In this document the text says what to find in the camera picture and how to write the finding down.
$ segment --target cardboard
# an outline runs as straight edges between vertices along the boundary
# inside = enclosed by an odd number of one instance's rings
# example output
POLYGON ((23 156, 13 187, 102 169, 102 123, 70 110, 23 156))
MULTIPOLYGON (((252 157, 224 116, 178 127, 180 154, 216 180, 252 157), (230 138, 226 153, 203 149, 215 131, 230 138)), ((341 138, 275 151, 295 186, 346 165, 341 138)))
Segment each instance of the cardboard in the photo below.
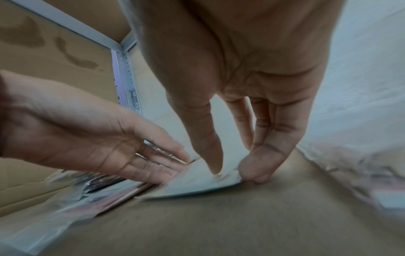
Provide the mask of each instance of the cardboard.
MULTIPOLYGON (((0 69, 76 86, 117 102, 111 51, 8 1, 0 1, 0 69)), ((0 216, 45 201, 54 169, 0 159, 0 216)))

